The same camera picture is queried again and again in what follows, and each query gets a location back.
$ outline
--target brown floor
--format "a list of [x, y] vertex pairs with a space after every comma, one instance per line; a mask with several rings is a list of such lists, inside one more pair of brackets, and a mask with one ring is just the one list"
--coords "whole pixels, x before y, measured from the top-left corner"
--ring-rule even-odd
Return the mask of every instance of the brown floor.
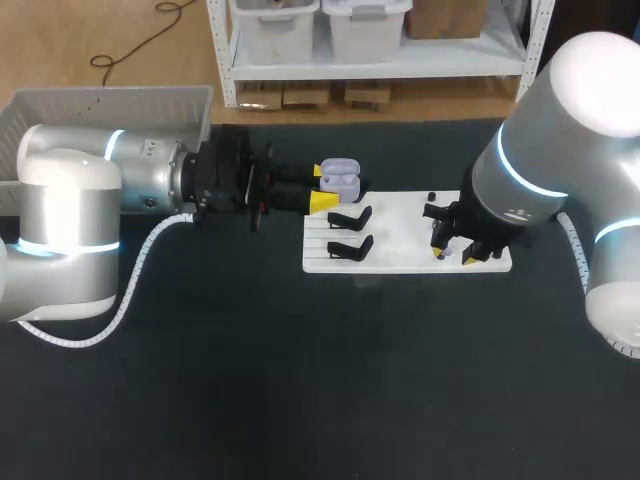
[[[154, 12], [157, 0], [0, 0], [0, 106], [21, 87], [99, 85], [103, 71], [89, 65], [100, 53], [119, 58], [157, 32], [175, 13]], [[110, 85], [211, 84], [217, 63], [204, 0], [186, 8], [167, 34], [117, 65]], [[516, 78], [402, 81], [385, 112], [335, 105], [325, 113], [248, 112], [223, 106], [214, 95], [214, 123], [340, 123], [449, 120], [506, 116]]]

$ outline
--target cable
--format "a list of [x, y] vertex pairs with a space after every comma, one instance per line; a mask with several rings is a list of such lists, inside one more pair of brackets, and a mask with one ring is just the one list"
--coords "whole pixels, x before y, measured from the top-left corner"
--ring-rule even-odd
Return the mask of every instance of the cable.
[[[589, 264], [587, 263], [587, 258], [584, 255], [584, 250], [582, 249], [582, 242], [580, 242], [580, 237], [578, 237], [578, 232], [576, 232], [576, 228], [574, 227], [573, 222], [566, 213], [560, 212], [556, 216], [556, 218], [564, 229], [564, 232], [567, 234], [567, 238], [569, 239], [569, 243], [571, 244], [571, 251], [573, 252], [573, 257], [575, 258], [576, 265], [578, 266], [578, 274], [580, 275], [582, 290], [584, 290], [584, 293], [586, 295], [587, 286], [589, 285]], [[640, 348], [622, 344], [604, 335], [603, 337], [609, 343], [609, 345], [611, 345], [623, 355], [634, 359], [640, 359]]]
[[152, 35], [151, 37], [147, 38], [145, 41], [143, 41], [138, 46], [136, 46], [133, 50], [131, 50], [129, 53], [127, 53], [124, 57], [121, 57], [118, 60], [114, 60], [112, 56], [106, 55], [106, 54], [99, 54], [99, 55], [95, 55], [95, 56], [91, 57], [91, 59], [89, 60], [89, 65], [91, 65], [92, 67], [106, 68], [107, 69], [107, 71], [104, 72], [104, 76], [102, 77], [102, 86], [103, 87], [107, 86], [107, 80], [109, 79], [109, 76], [111, 75], [111, 71], [113, 70], [113, 67], [115, 67], [119, 63], [124, 62], [131, 55], [136, 53], [138, 50], [140, 50], [146, 44], [148, 44], [148, 43], [152, 42], [153, 40], [155, 40], [156, 38], [158, 38], [163, 33], [166, 33], [169, 30], [171, 30], [180, 21], [180, 19], [182, 18], [182, 10], [187, 8], [189, 5], [194, 4], [195, 2], [196, 2], [196, 0], [189, 0], [187, 3], [184, 3], [182, 5], [179, 5], [179, 4], [175, 3], [175, 2], [160, 2], [160, 3], [157, 3], [154, 8], [155, 8], [155, 11], [158, 12], [158, 13], [178, 12], [178, 15], [176, 16], [176, 18], [175, 18], [175, 20], [173, 22], [171, 22], [168, 26], [166, 26], [165, 28], [160, 30], [158, 33], [156, 33], [156, 34]]
[[124, 293], [124, 297], [122, 298], [122, 302], [120, 302], [120, 307], [116, 312], [113, 320], [107, 325], [107, 327], [100, 332], [99, 334], [87, 338], [86, 340], [65, 340], [64, 338], [54, 337], [53, 335], [49, 335], [48, 333], [43, 332], [37, 327], [34, 327], [31, 323], [25, 321], [19, 321], [18, 324], [23, 327], [27, 332], [35, 335], [38, 338], [41, 338], [45, 342], [51, 343], [53, 345], [57, 345], [59, 347], [66, 348], [86, 348], [91, 347], [97, 343], [100, 343], [105, 338], [107, 338], [113, 331], [118, 327], [124, 314], [127, 312], [127, 308], [129, 307], [129, 302], [131, 302], [131, 298], [133, 297], [133, 292], [136, 289], [136, 284], [138, 283], [138, 278], [140, 277], [140, 272], [142, 271], [142, 266], [144, 265], [144, 261], [147, 258], [147, 254], [153, 245], [153, 242], [156, 241], [158, 236], [167, 228], [172, 225], [176, 225], [178, 223], [193, 223], [193, 215], [187, 213], [181, 213], [178, 215], [173, 215], [169, 218], [165, 218], [162, 222], [160, 222], [156, 227], [151, 230], [151, 233], [147, 236], [147, 239], [142, 244], [140, 248], [140, 253], [138, 253], [138, 257], [136, 258], [136, 263], [133, 267], [133, 272], [131, 273], [131, 277], [129, 278], [129, 284], [127, 285], [127, 290]]

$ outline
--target white basket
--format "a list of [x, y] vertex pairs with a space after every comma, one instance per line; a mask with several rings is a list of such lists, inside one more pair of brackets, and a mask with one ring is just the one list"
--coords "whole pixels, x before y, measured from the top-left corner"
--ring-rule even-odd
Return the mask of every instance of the white basket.
[[404, 14], [412, 0], [323, 0], [331, 18], [336, 63], [392, 62], [400, 53]]
[[313, 14], [320, 0], [302, 7], [245, 10], [232, 0], [240, 36], [251, 62], [258, 65], [309, 63], [313, 52]]

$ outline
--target black clip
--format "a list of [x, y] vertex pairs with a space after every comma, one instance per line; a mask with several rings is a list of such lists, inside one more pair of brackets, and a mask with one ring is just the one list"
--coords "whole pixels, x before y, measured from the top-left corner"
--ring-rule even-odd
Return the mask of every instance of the black clip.
[[327, 214], [327, 221], [329, 222], [329, 228], [334, 228], [335, 226], [337, 228], [346, 228], [347, 230], [360, 232], [371, 218], [372, 213], [373, 209], [371, 205], [362, 211], [359, 218], [351, 218], [341, 213], [329, 212]]
[[344, 258], [346, 260], [353, 260], [354, 262], [361, 262], [367, 258], [371, 247], [373, 247], [373, 235], [365, 238], [360, 248], [350, 247], [340, 242], [328, 242], [327, 252], [329, 252], [330, 258]]

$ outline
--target black mat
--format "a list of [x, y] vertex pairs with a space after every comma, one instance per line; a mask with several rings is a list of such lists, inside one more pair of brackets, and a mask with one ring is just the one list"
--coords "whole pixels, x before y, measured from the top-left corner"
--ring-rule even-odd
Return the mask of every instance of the black mat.
[[[498, 125], [253, 137], [284, 161], [356, 158], [379, 190], [445, 190]], [[121, 290], [156, 221], [124, 220]], [[85, 351], [0, 326], [0, 478], [638, 475], [640, 363], [588, 324], [559, 225], [514, 248], [511, 273], [482, 276], [307, 275], [301, 236], [286, 214], [259, 235], [240, 218], [176, 227], [123, 325]]]

